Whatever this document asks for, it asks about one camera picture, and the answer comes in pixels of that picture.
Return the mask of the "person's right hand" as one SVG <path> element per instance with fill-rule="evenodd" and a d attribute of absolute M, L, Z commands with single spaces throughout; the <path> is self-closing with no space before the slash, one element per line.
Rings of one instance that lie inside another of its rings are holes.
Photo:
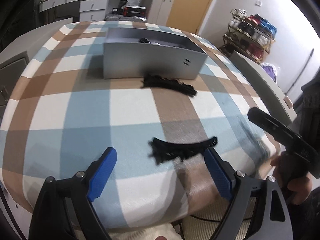
<path fill-rule="evenodd" d="M 283 180 L 280 174 L 280 165 L 286 152 L 281 152 L 280 155 L 272 159 L 270 165 L 274 167 L 273 176 L 276 178 L 280 187 L 283 187 Z M 293 197 L 291 203 L 294 205 L 300 205 L 307 200 L 312 190 L 312 175 L 308 172 L 305 176 L 295 178 L 288 182 L 287 188 L 293 191 Z"/>

